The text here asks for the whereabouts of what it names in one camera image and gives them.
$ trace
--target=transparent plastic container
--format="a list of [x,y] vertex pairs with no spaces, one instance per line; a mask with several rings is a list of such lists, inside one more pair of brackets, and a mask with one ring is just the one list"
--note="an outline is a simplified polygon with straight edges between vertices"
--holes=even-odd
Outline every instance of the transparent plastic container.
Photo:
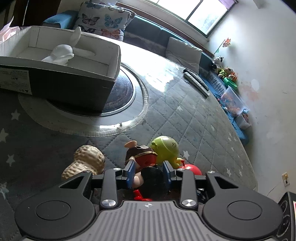
[[251,126],[250,123],[246,122],[242,114],[239,114],[238,117],[235,118],[235,122],[239,126],[240,129],[247,129],[249,126]]
[[237,117],[244,109],[249,111],[248,106],[231,87],[228,87],[221,96],[221,101],[227,106],[233,117]]

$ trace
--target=red ball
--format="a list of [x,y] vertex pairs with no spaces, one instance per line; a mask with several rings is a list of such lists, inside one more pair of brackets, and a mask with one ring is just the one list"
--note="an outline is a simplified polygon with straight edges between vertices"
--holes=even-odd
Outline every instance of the red ball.
[[190,170],[194,173],[194,175],[202,175],[202,172],[200,171],[200,169],[195,166],[195,165],[191,165],[191,164],[184,164],[184,162],[182,161],[182,166],[180,166],[180,168],[184,168],[187,170]]

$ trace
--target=cardboard box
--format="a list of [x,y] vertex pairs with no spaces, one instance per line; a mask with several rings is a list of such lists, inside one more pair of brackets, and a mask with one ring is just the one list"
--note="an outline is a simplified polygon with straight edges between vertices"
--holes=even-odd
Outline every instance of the cardboard box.
[[74,56],[68,66],[40,61],[72,32],[31,26],[0,44],[0,88],[102,111],[119,73],[119,45],[82,32],[75,47],[95,56]]

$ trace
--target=window pane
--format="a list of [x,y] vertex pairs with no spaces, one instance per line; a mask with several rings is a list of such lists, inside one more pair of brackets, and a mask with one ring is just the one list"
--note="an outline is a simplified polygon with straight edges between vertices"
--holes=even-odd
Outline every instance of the window pane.
[[188,22],[208,34],[226,11],[226,7],[219,0],[203,0]]
[[186,4],[183,4],[180,0],[159,0],[157,4],[186,19],[199,2],[200,0],[187,0]]

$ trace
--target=window frame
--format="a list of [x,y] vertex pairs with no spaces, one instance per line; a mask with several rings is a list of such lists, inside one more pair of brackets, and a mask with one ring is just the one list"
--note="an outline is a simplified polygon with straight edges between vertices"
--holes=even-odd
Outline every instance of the window frame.
[[195,12],[195,10],[200,6],[200,4],[204,1],[204,0],[200,0],[200,2],[197,4],[197,6],[191,11],[191,13],[188,15],[188,17],[186,19],[183,19],[181,17],[179,17],[178,15],[176,15],[175,13],[171,12],[170,10],[158,5],[157,3],[160,1],[158,0],[156,3],[155,2],[152,2],[150,0],[142,0],[142,1],[146,1],[146,2],[149,2],[153,5],[155,5],[156,7],[159,7],[161,8],[162,10],[172,14],[173,16],[175,16],[176,18],[182,20],[184,23],[188,24],[190,27],[192,27],[194,30],[198,31],[201,35],[203,35],[205,38],[208,38],[212,33],[213,31],[215,30],[215,28],[220,24],[220,22],[224,19],[224,17],[227,15],[227,13],[233,8],[233,6],[236,4],[234,4],[231,9],[227,10],[223,15],[222,17],[219,19],[219,21],[215,24],[215,26],[208,32],[208,34],[205,34],[203,31],[201,31],[200,29],[198,29],[197,27],[195,27],[193,24],[191,24],[190,22],[188,22],[189,18],[192,16],[192,14]]

